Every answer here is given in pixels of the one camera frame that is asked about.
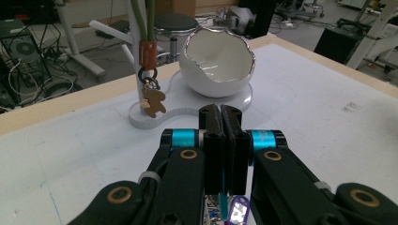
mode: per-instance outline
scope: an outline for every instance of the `white bowl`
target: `white bowl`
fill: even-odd
[[[179,59],[181,75],[210,98],[232,96],[252,78],[255,57],[247,43],[225,29],[200,28],[187,38]]]

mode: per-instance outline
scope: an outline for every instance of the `blue band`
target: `blue band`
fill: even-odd
[[[173,129],[172,134],[173,147],[194,147],[195,130],[194,129]]]
[[[250,130],[253,138],[253,154],[260,149],[276,147],[275,136],[270,130]]]

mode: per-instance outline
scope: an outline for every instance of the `stool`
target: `stool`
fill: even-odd
[[[155,33],[170,38],[170,52],[162,53],[158,57],[167,55],[166,63],[177,61],[177,38],[187,36],[198,28],[198,22],[187,15],[179,13],[164,13],[155,16]]]

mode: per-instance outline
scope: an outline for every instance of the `green stem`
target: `green stem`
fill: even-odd
[[[141,11],[140,11],[140,6],[138,5],[138,0],[130,0],[130,1],[131,1],[131,6],[132,6],[132,11],[135,16],[135,20],[137,21],[138,28],[140,29],[141,40],[147,41],[145,23],[144,23],[143,15],[141,14]]]
[[[147,25],[147,32],[148,32],[148,40],[155,40],[155,0],[148,0],[148,25]]]

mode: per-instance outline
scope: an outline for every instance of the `table surface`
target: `table surface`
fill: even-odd
[[[274,36],[249,45],[257,61],[243,128],[281,130],[333,190],[357,182],[398,203],[398,90]],[[159,80],[176,71],[160,67]],[[137,181],[165,128],[197,128],[189,115],[132,127],[135,90],[129,76],[0,115],[0,223],[68,223],[101,188]]]

